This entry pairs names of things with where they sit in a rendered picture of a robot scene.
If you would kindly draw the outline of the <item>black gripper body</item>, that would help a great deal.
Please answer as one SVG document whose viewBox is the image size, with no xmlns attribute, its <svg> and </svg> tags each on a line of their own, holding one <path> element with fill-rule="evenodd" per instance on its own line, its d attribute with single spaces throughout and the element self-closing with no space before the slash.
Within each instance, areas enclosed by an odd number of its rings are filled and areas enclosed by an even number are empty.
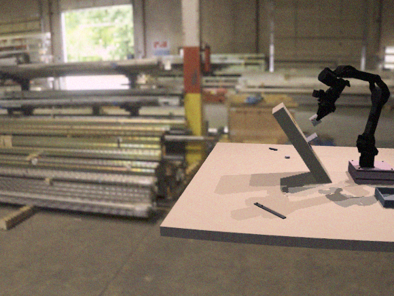
<svg viewBox="0 0 394 296">
<path fill-rule="evenodd" d="M 328 92 L 329 92 L 329 96 L 327 100 L 324 100 L 325 98 L 323 98 L 323 100 L 318 98 L 317 101 L 320 102 L 319 104 L 321 104 L 328 111 L 334 113 L 334 111 L 336 110 L 335 101 L 337 100 L 337 98 L 340 98 L 340 93 L 338 93 L 337 91 L 331 88 L 327 89 L 327 93 Z"/>
</svg>

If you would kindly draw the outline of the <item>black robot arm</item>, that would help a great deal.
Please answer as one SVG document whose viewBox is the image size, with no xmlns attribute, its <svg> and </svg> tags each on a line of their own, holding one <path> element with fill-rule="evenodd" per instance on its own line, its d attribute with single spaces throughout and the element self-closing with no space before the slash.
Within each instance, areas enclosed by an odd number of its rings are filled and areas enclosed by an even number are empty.
<svg viewBox="0 0 394 296">
<path fill-rule="evenodd" d="M 337 77 L 339 77 L 339 79 Z M 359 156 L 360 167 L 374 168 L 374 156 L 378 155 L 379 152 L 379 150 L 374 146 L 374 133 L 378 125 L 382 106 L 388 101 L 391 93 L 378 74 L 358 71 L 350 65 L 339 65 L 335 70 L 325 67 L 325 69 L 319 73 L 318 80 L 341 94 L 345 86 L 351 86 L 349 80 L 343 80 L 343 78 L 349 77 L 368 81 L 370 83 L 370 91 L 372 93 L 371 111 L 368 116 L 368 122 L 365 126 L 364 133 L 358 136 L 356 143 L 358 152 L 361 154 L 361 156 Z M 375 86 L 375 83 L 378 87 Z M 314 90 L 312 96 L 320 98 L 321 100 L 323 100 L 323 98 L 325 98 L 324 100 L 327 100 L 329 92 L 324 92 L 322 89 Z"/>
</svg>

